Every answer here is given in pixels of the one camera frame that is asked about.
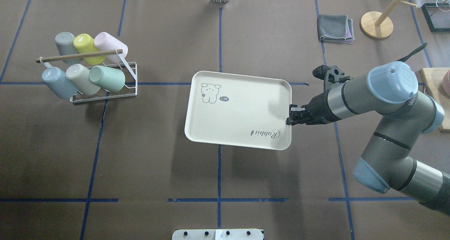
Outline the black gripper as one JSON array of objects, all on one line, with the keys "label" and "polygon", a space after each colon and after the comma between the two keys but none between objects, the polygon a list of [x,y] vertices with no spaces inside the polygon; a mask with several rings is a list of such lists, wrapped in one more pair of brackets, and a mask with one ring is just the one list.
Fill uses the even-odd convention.
[{"label": "black gripper", "polygon": [[296,104],[290,104],[289,117],[286,118],[286,125],[319,125],[332,123],[333,114],[328,107],[327,97],[328,94],[322,93],[313,97],[306,105],[299,107]]}]

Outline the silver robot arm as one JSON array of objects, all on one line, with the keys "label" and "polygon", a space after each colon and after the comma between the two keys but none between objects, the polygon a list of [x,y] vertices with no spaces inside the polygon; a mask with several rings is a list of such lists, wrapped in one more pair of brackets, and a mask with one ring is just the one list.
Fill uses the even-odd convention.
[{"label": "silver robot arm", "polygon": [[323,80],[323,92],[303,106],[288,107],[286,124],[322,125],[375,111],[382,116],[353,171],[369,189],[394,189],[421,205],[449,215],[449,174],[412,157],[421,134],[436,130],[443,107],[418,90],[418,80],[402,61],[371,69],[357,78],[337,66],[321,65],[313,76]]}]

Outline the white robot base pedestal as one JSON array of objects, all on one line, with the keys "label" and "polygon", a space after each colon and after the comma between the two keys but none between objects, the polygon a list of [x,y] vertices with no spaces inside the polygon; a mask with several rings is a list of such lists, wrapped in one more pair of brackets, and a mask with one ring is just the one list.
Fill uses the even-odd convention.
[{"label": "white robot base pedestal", "polygon": [[238,229],[180,229],[172,234],[172,240],[264,240],[263,230]]}]

